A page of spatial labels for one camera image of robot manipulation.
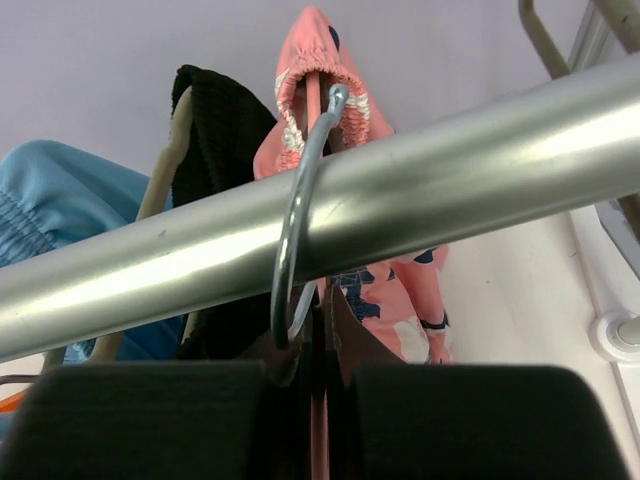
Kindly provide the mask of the pink patterned shorts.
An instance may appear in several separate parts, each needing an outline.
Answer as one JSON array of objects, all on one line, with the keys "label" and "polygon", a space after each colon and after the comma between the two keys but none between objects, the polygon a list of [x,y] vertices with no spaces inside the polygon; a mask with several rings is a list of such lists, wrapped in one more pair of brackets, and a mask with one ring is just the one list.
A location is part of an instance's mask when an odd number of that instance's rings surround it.
[{"label": "pink patterned shorts", "polygon": [[[328,17],[305,8],[283,44],[274,82],[279,112],[253,161],[263,179],[298,167],[310,140],[317,156],[393,135]],[[336,288],[348,311],[401,359],[453,360],[439,272],[445,246],[395,257],[316,280],[319,297]]]}]

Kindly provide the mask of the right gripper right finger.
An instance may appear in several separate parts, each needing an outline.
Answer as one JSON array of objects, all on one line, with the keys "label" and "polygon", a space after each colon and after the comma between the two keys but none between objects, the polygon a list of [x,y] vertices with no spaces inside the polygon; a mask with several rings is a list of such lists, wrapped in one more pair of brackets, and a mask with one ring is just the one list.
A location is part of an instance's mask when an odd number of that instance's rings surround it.
[{"label": "right gripper right finger", "polygon": [[591,388],[549,366],[373,365],[354,376],[368,479],[627,479]]}]

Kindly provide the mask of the black shorts hanger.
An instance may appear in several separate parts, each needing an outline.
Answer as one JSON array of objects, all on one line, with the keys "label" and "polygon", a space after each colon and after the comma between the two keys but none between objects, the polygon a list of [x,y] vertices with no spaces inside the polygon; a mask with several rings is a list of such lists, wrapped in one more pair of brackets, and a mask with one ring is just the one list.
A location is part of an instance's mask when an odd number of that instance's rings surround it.
[{"label": "black shorts hanger", "polygon": [[[65,176],[63,195],[54,204],[54,210],[62,214],[61,226],[52,231],[55,246],[62,248],[86,240],[171,207],[171,185],[186,157],[192,122],[192,89],[188,87],[178,98],[169,143],[149,178],[56,145],[49,158],[53,166],[63,169]],[[186,320],[180,315],[51,350],[45,354],[42,370],[86,360],[166,360],[173,356],[182,339]]]}]

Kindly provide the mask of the black shorts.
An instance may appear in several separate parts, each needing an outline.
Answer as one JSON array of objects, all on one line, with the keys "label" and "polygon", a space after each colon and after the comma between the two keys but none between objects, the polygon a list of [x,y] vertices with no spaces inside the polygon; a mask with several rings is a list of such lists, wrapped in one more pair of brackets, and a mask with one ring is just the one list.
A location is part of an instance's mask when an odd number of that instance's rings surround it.
[{"label": "black shorts", "polygon": [[[184,65],[174,80],[172,102],[187,89],[192,93],[193,122],[187,153],[172,182],[175,208],[252,182],[253,158],[276,125],[256,96],[228,76]],[[269,327],[268,293],[207,308],[199,312],[175,358],[232,359]]]}]

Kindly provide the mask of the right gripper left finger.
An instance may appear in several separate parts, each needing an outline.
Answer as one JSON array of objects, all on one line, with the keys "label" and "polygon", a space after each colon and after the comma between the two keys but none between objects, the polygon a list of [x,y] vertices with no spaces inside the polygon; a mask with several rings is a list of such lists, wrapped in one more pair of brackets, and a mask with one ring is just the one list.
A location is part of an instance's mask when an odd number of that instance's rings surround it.
[{"label": "right gripper left finger", "polygon": [[27,391],[5,479],[306,479],[297,394],[257,361],[61,367]]}]

